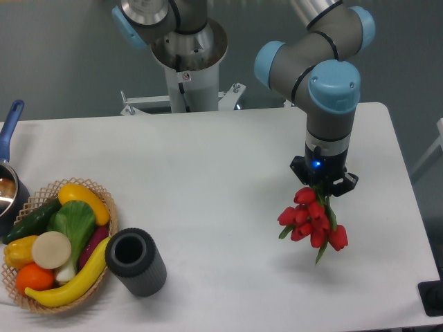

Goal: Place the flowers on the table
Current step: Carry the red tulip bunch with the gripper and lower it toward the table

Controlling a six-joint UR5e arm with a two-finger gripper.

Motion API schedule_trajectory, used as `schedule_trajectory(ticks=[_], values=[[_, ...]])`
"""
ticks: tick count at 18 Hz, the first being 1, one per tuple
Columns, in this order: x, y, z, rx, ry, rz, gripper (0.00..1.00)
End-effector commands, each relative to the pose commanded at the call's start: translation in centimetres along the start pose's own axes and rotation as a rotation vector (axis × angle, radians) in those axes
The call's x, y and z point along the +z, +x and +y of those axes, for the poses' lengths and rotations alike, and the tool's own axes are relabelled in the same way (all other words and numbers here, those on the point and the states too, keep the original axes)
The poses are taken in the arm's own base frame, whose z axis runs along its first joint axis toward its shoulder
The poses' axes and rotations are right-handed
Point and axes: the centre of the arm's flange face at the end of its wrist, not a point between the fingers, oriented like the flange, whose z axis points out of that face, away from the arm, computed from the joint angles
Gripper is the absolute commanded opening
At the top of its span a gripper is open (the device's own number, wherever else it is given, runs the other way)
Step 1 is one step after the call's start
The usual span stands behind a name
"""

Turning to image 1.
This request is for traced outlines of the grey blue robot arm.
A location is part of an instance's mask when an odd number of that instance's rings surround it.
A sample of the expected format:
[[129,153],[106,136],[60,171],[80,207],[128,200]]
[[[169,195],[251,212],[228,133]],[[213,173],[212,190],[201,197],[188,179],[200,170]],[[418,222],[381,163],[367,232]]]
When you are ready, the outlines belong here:
[[[361,77],[349,58],[372,42],[375,22],[367,10],[342,1],[297,1],[294,7],[307,35],[293,45],[265,44],[254,73],[306,113],[305,153],[291,162],[294,174],[325,196],[341,196],[358,181],[345,166],[361,95]],[[219,63],[228,40],[205,1],[119,1],[111,16],[134,48],[152,49],[173,112],[219,109]]]

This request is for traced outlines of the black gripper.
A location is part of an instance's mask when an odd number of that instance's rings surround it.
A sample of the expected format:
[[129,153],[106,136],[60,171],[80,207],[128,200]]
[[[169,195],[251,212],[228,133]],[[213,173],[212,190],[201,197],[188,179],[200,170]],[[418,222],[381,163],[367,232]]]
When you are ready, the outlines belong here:
[[328,196],[344,195],[359,180],[345,166],[348,148],[349,140],[306,140],[305,155],[295,156],[290,168],[304,185],[322,185]]

